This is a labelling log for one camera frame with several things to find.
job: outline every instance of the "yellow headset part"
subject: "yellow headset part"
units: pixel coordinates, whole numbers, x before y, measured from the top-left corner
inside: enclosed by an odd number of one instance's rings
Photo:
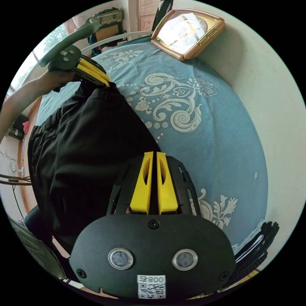
[[[100,69],[96,68],[92,64],[88,63],[85,59],[81,59],[78,66],[78,69],[84,71],[85,73],[93,76],[95,79],[104,83],[107,87],[110,87],[109,82],[110,78],[107,74],[102,72]]]
[[[133,212],[149,214],[153,154],[153,152],[144,153],[141,169],[130,203],[130,208]],[[157,152],[157,200],[160,215],[162,213],[176,212],[178,209],[178,202],[167,163],[167,157],[165,153],[161,152]]]

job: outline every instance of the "window curtain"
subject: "window curtain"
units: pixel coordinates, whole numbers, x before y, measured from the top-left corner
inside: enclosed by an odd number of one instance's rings
[[[83,15],[77,15],[70,18],[64,23],[67,34],[70,35],[74,31],[76,31],[77,28],[82,26],[84,23],[85,23],[85,16]]]

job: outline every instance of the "printed number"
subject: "printed number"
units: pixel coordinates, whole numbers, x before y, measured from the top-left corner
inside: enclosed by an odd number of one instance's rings
[[[149,282],[150,283],[162,283],[164,281],[164,278],[163,277],[160,277],[160,278],[158,278],[158,277],[149,277]]]

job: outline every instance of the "clock face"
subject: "clock face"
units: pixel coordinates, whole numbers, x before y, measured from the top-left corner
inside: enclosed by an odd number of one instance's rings
[[[181,54],[186,53],[209,30],[208,23],[193,13],[174,14],[162,26],[157,40]]]

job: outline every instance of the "cable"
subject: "cable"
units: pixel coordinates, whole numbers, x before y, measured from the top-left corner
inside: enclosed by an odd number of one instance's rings
[[[11,157],[9,157],[9,156],[7,155],[7,150],[5,151],[5,153],[2,153],[1,151],[0,151],[0,153],[1,153],[3,156],[6,156],[7,158],[9,158],[9,159],[11,159],[11,160],[14,160],[15,162],[17,161],[16,159],[13,159],[13,158],[11,158]]]
[[[16,203],[17,203],[17,206],[18,206],[19,212],[20,212],[20,214],[21,214],[21,216],[22,216],[22,219],[24,220],[24,217],[23,217],[23,215],[22,215],[22,213],[21,213],[21,210],[20,210],[20,207],[19,207],[19,204],[18,204],[17,198],[16,198],[16,194],[15,194],[15,188],[16,188],[16,186],[12,186],[12,188],[13,188],[13,193],[14,193],[14,197],[15,197],[15,200],[16,200]]]

